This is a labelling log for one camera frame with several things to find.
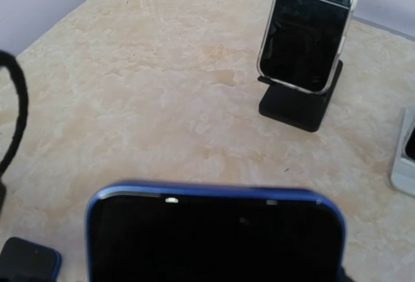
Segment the phone holder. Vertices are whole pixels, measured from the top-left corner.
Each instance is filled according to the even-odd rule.
[[[342,69],[343,62],[339,60],[330,88],[321,95],[307,94],[259,77],[258,81],[270,86],[259,104],[259,113],[308,132],[318,131]]]

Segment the black phone stand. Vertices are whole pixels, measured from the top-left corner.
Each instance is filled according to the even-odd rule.
[[[307,94],[259,77],[258,81],[270,86],[259,104],[259,113],[308,132],[318,131],[342,69],[343,62],[339,60],[329,90],[321,95]]]

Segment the black screen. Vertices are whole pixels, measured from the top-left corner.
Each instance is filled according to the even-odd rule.
[[[265,76],[323,91],[352,0],[276,0],[259,67]]]
[[[405,146],[405,153],[410,159],[415,161],[415,128],[409,135],[408,143]]]
[[[343,232],[314,202],[163,195],[100,200],[88,236],[92,282],[334,282]]]

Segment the black cable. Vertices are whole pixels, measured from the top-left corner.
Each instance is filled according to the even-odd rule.
[[[0,213],[3,206],[3,202],[6,197],[6,187],[4,186],[1,178],[6,172],[8,166],[11,164],[16,152],[18,151],[23,133],[26,129],[27,116],[29,114],[29,95],[27,93],[27,85],[25,80],[25,75],[21,70],[18,62],[13,55],[0,51],[0,67],[6,67],[10,78],[13,81],[16,93],[18,94],[19,99],[19,113],[16,121],[16,128],[14,130],[14,135],[12,142],[3,158],[0,162]]]

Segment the blue phone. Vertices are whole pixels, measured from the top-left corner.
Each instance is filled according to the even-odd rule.
[[[91,282],[338,281],[346,226],[304,189],[121,182],[86,211]]]

